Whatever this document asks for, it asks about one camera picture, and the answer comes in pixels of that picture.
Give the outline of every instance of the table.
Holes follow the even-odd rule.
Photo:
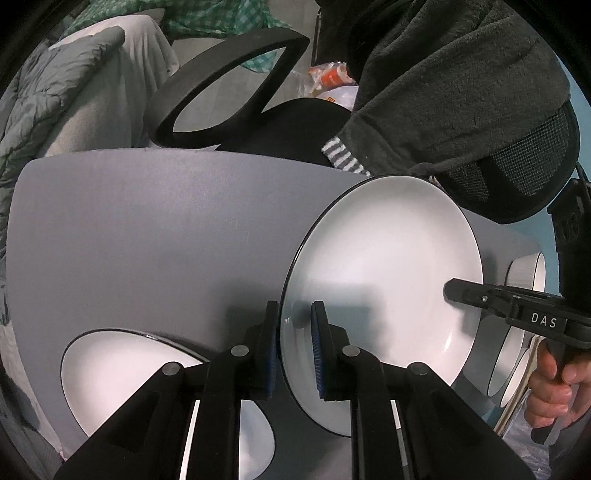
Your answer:
[[[317,217],[364,179],[211,151],[94,151],[29,163],[8,229],[9,308],[29,381],[65,454],[86,440],[61,390],[72,339],[127,327],[205,356],[230,348],[262,321],[268,300],[280,299]],[[514,258],[539,251],[506,227],[466,217],[487,282],[503,283]],[[261,479],[350,478],[350,440],[316,426],[281,374],[262,408],[277,450]]]

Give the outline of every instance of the checkered blanket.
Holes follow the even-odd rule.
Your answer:
[[[255,28],[289,27],[271,15],[265,0],[93,0],[62,38],[107,18],[153,8],[166,10],[160,26],[171,41],[187,37],[226,38]],[[258,73],[269,72],[275,55],[260,55],[243,67]]]

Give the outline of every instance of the chair seat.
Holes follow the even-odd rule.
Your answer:
[[[298,98],[275,106],[217,149],[287,158],[331,167],[322,147],[345,125],[351,112],[336,103]]]

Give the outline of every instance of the black mesh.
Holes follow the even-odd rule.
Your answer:
[[[579,127],[570,102],[521,140],[437,180],[458,203],[498,223],[523,220],[547,206],[579,158]]]

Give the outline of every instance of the white plate with black rim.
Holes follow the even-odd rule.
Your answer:
[[[167,339],[123,329],[95,330],[76,338],[61,361],[61,385],[76,421],[90,436],[168,362],[184,367],[207,360]],[[179,479],[184,480],[197,419],[195,402]],[[254,480],[273,459],[275,437],[267,418],[253,402],[242,401],[239,479]]]
[[[476,239],[457,205],[413,177],[365,181],[317,220],[298,253],[281,299],[282,368],[295,400],[318,425],[350,436],[349,402],[319,398],[310,306],[382,362],[429,365],[456,379],[472,348],[480,309],[448,302],[452,278],[482,283]]]

